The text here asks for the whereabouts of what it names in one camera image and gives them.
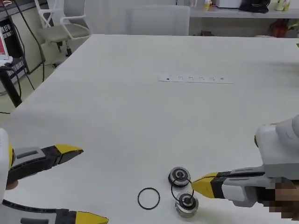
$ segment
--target chair backrest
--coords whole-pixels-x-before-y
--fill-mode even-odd
[[[190,7],[141,6],[127,10],[126,33],[129,35],[189,34]]]
[[[84,15],[85,0],[64,0],[64,14],[66,17]],[[75,23],[88,28],[84,19],[70,20],[70,23]]]

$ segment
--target power strip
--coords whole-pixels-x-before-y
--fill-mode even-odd
[[[224,77],[159,75],[160,82],[233,84]]]

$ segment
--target chair leg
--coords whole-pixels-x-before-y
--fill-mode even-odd
[[[67,52],[67,57],[71,56],[72,55],[72,51],[71,51],[71,48],[69,46],[69,42],[68,41],[65,41],[65,44],[66,44],[66,52]]]

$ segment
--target ball bearing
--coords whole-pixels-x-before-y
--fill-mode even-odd
[[[191,218],[198,210],[198,199],[192,196],[191,192],[181,192],[177,195],[178,200],[175,203],[175,208],[178,214],[183,218]]]
[[[176,188],[184,188],[190,182],[190,173],[183,167],[175,167],[170,171],[168,181]]]

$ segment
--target black o-ring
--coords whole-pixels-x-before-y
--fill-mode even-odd
[[[144,192],[145,190],[153,190],[153,191],[155,191],[155,192],[158,194],[158,202],[157,202],[157,204],[156,204],[154,207],[146,208],[146,207],[144,207],[143,205],[141,205],[141,203],[140,203],[140,201],[139,201],[139,197],[140,197],[140,194],[141,194],[142,192]],[[141,208],[145,209],[145,210],[152,210],[152,209],[155,209],[155,208],[159,205],[159,203],[160,203],[160,199],[161,199],[161,197],[160,197],[160,193],[159,193],[159,191],[157,191],[157,190],[154,189],[154,188],[144,188],[144,189],[142,189],[142,190],[139,192],[138,197],[137,197],[137,201],[138,201],[139,206],[140,206]]]
[[[179,179],[185,179],[185,180],[187,180],[189,183],[192,183],[188,178],[185,178],[185,177],[178,177],[178,178],[176,178],[173,182],[175,182],[175,181],[177,181],[177,180],[179,180]],[[172,196],[174,197],[175,200],[177,200],[178,202],[180,202],[180,200],[178,200],[178,199],[174,196],[174,194],[173,194],[173,184],[171,184],[171,194],[172,194]],[[193,191],[192,191],[192,195],[190,196],[190,199],[192,199],[193,196],[194,196],[194,189],[193,189]]]

